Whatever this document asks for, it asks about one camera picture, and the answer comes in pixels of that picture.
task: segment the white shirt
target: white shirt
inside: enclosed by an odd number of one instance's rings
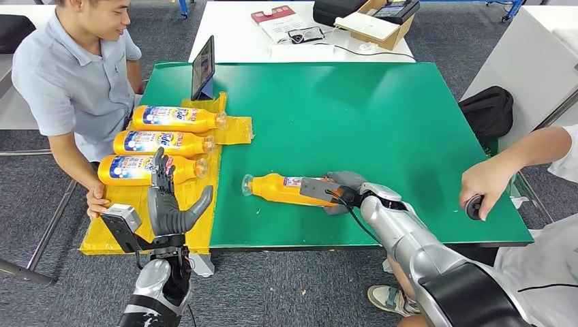
[[[89,161],[112,153],[112,140],[124,127],[135,101],[127,60],[141,53],[129,33],[115,42],[100,41],[102,56],[80,47],[55,13],[44,29],[24,39],[14,54],[12,82],[26,100],[40,133],[74,131],[76,145]]]
[[[549,171],[578,183],[578,125],[565,127],[572,137],[568,154]],[[555,283],[578,285],[578,215],[532,230],[535,242],[498,251],[494,267],[516,290]],[[517,293],[537,327],[578,326],[578,288],[548,287]]]

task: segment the silver robotic arm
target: silver robotic arm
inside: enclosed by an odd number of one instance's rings
[[[191,297],[192,263],[185,245],[185,233],[192,229],[213,199],[213,187],[206,186],[197,202],[179,210],[174,196],[172,173],[166,167],[163,148],[155,155],[152,185],[147,202],[155,238],[151,243],[135,233],[140,219],[131,206],[115,204],[102,214],[102,220],[126,253],[151,251],[142,268],[134,292],[120,319],[120,327],[176,327]]]
[[[301,194],[359,207],[365,222],[409,279],[431,327],[531,326],[503,277],[492,267],[440,243],[399,194],[349,172],[328,177],[331,180],[304,178]],[[335,207],[327,210],[345,212]]]

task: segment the bottle label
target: bottle label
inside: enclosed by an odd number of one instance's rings
[[[170,125],[176,122],[191,123],[196,116],[195,108],[147,106],[142,114],[142,121],[148,125]]]
[[[285,186],[293,186],[293,187],[301,187],[301,181],[303,177],[285,177],[283,179],[283,185]]]
[[[172,166],[172,157],[166,162],[166,169]],[[153,157],[150,155],[117,155],[108,170],[111,178],[131,179],[150,178],[154,168]]]
[[[183,143],[181,132],[129,131],[125,138],[126,151],[156,151],[159,146],[165,149],[178,149]]]

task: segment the black bag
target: black bag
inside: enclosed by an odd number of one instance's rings
[[[514,123],[510,92],[501,87],[489,87],[480,93],[458,103],[463,115],[476,134],[478,141],[506,135]]]
[[[315,0],[313,20],[334,27],[335,18],[346,17],[357,11],[367,0]]]
[[[0,54],[12,54],[36,27],[26,16],[0,15]]]

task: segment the detergent bottle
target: detergent bottle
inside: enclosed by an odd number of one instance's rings
[[[166,169],[175,166],[173,181],[181,184],[191,178],[202,178],[207,173],[205,159],[188,160],[184,157],[169,156]],[[98,178],[111,186],[146,186],[151,184],[154,167],[152,155],[108,155],[98,167]]]
[[[243,177],[241,190],[244,196],[256,195],[268,201],[302,204],[306,206],[335,206],[335,203],[299,194],[303,177],[283,177],[270,173],[263,177],[249,174]]]
[[[211,152],[215,148],[215,138],[180,131],[122,131],[112,142],[118,155],[154,155],[160,146],[166,155],[190,158]]]
[[[204,133],[210,129],[225,128],[226,121],[225,112],[215,114],[197,108],[138,106],[132,114],[134,128],[142,131]]]

